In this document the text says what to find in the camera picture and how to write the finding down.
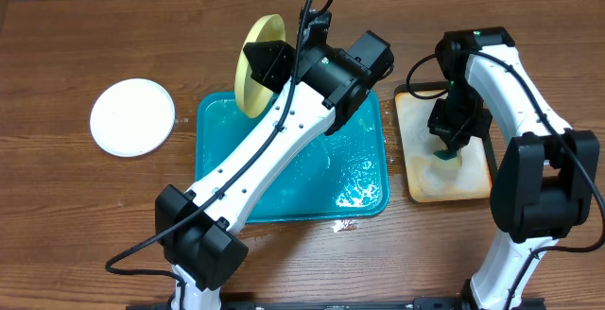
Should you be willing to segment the green yellow sponge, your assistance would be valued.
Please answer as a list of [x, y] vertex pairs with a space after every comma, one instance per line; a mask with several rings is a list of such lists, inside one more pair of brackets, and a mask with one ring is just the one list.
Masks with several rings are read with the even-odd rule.
[[442, 162], [445, 163], [460, 163], [459, 152], [453, 149], [440, 149], [433, 153], [433, 156]]

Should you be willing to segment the yellow-green plate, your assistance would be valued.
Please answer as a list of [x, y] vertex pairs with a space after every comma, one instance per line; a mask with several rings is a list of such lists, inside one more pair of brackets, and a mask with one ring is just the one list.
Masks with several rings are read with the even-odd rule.
[[271, 56], [259, 43], [284, 41], [285, 23], [281, 15], [260, 17], [249, 30], [242, 45], [234, 78], [235, 102], [240, 111], [255, 118], [261, 114], [275, 93], [262, 84], [268, 73]]

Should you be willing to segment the white plate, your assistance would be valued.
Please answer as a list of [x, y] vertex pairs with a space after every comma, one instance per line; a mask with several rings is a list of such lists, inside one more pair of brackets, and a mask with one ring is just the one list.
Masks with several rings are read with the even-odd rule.
[[176, 108], [169, 92], [146, 78], [129, 78], [105, 90], [90, 114], [96, 144], [117, 157], [137, 157], [159, 147], [170, 135]]

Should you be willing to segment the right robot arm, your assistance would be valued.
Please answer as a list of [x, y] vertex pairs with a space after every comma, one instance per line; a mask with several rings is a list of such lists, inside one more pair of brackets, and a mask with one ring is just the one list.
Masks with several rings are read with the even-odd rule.
[[507, 149], [490, 193], [497, 227], [488, 255], [461, 292], [459, 309], [539, 309], [523, 301], [531, 274], [560, 239], [583, 224], [604, 199], [595, 184], [599, 141], [574, 130], [541, 96], [502, 27], [449, 31], [433, 55], [447, 93], [439, 94], [427, 126], [446, 156], [497, 125]]

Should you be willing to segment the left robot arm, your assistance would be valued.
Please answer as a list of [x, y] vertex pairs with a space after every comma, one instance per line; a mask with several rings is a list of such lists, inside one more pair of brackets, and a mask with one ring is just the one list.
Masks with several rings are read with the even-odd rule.
[[238, 108], [259, 123], [215, 169], [155, 201], [155, 229], [176, 280], [171, 309], [218, 309], [219, 289], [249, 249], [237, 237], [260, 197], [311, 141], [340, 130], [391, 71], [388, 42], [366, 31], [349, 49], [327, 44], [331, 14], [311, 21], [302, 50], [278, 14], [259, 18], [235, 75]]

